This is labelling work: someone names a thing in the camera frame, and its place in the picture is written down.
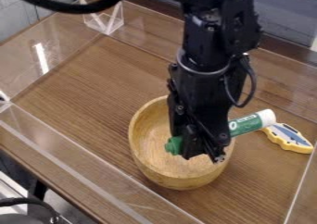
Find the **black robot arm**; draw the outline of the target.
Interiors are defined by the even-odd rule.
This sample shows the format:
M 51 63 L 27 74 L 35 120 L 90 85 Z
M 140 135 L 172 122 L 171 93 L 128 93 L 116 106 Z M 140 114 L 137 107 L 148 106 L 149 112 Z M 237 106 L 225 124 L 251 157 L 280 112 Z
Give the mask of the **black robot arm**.
M 23 0 L 55 12 L 92 14 L 124 0 L 98 0 L 86 5 L 58 0 Z M 169 143 L 187 160 L 207 155 L 225 160 L 232 142 L 229 111 L 244 107 L 248 81 L 257 80 L 248 53 L 259 48 L 263 28 L 255 0 L 175 0 L 181 4 L 184 40 L 169 66 Z

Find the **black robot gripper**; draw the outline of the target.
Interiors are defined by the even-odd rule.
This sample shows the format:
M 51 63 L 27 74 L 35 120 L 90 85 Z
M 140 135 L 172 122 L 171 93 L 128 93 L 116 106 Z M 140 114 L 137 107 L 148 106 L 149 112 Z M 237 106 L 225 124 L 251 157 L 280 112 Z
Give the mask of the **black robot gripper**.
M 175 137 L 183 136 L 181 155 L 187 160 L 208 155 L 213 163 L 220 163 L 232 142 L 228 114 L 233 102 L 225 94 L 231 61 L 220 68 L 196 66 L 187 51 L 180 49 L 176 63 L 169 66 L 171 132 Z

